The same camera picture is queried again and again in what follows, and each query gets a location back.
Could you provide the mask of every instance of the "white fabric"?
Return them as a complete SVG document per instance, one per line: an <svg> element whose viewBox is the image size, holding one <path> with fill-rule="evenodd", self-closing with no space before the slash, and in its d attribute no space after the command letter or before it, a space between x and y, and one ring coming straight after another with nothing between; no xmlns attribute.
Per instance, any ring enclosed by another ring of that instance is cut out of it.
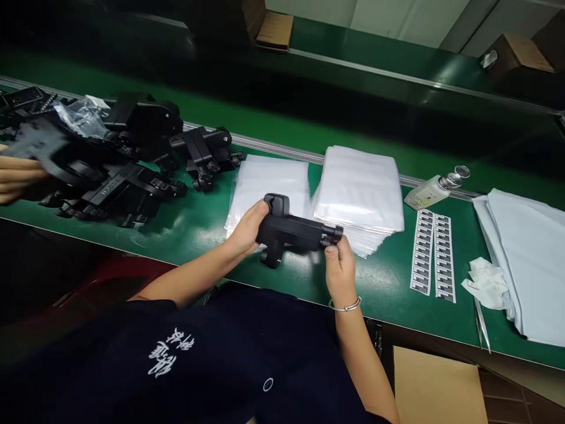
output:
<svg viewBox="0 0 565 424"><path fill-rule="evenodd" d="M398 169L388 156L328 147L312 206L315 220L344 227L353 252L361 257L404 231Z"/></svg>
<svg viewBox="0 0 565 424"><path fill-rule="evenodd" d="M308 163L247 155L237 174L234 198L224 226L227 237L245 212L268 193L288 196L290 213L302 218L309 217Z"/></svg>
<svg viewBox="0 0 565 424"><path fill-rule="evenodd" d="M508 291L508 284L504 279L504 271L492 265L481 257L469 262L471 271L469 279L463 280L461 285L479 302L489 309L505 309L503 294Z"/></svg>
<svg viewBox="0 0 565 424"><path fill-rule="evenodd" d="M565 346L565 213L493 190L473 201L493 263L503 270L518 331Z"/></svg>

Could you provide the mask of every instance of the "dark navy shirt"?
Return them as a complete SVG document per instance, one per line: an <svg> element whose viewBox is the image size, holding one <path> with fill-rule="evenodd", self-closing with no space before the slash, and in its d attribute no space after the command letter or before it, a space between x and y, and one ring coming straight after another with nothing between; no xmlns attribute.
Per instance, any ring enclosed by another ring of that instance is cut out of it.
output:
<svg viewBox="0 0 565 424"><path fill-rule="evenodd" d="M4 375L0 421L387 423L320 312L235 283L202 307L127 302Z"/></svg>

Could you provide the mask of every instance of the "bangle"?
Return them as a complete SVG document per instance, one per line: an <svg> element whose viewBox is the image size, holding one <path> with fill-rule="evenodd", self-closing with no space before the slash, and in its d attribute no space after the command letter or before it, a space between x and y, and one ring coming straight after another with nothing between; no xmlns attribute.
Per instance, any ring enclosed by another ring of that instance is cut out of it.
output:
<svg viewBox="0 0 565 424"><path fill-rule="evenodd" d="M350 310L354 310L355 308L358 308L358 307L359 307L359 305L361 304L361 297L360 297L360 296L357 296L357 300L355 301L355 303L352 304L351 306L346 306L344 309L338 309L338 308L334 307L334 306L331 304L331 302L332 302L332 300L330 299L330 301L328 302L328 306L329 306L331 309L336 310L336 311L338 311L338 312L349 312Z"/></svg>

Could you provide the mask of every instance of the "bottle cap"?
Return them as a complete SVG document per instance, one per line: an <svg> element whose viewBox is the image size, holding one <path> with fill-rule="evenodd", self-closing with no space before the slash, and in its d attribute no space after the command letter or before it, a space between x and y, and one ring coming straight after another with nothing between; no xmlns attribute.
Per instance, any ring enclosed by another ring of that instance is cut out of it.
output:
<svg viewBox="0 0 565 424"><path fill-rule="evenodd" d="M461 187L464 178L469 178L471 171L469 168L463 165L458 165L455 167L455 172L449 173L440 177L440 186L446 190L453 190L457 187Z"/></svg>

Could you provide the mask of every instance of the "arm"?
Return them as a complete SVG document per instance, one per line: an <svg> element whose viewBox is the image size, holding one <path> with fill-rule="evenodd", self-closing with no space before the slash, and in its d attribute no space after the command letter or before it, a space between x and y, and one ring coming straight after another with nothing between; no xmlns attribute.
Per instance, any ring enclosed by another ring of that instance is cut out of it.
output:
<svg viewBox="0 0 565 424"><path fill-rule="evenodd" d="M259 225L269 213L260 200L249 209L224 243L157 278L130 300L170 299L184 307L206 293L218 280L255 252Z"/></svg>
<svg viewBox="0 0 565 424"><path fill-rule="evenodd" d="M343 309L357 300L355 290L355 257L346 237L337 248L325 249L326 281L334 306ZM335 313L335 326L340 350L347 370L365 406L365 410L380 415L392 424L399 424L393 391L375 351L361 307Z"/></svg>
<svg viewBox="0 0 565 424"><path fill-rule="evenodd" d="M7 148L0 144L0 152ZM0 205L16 200L27 186L46 176L37 161L0 156Z"/></svg>

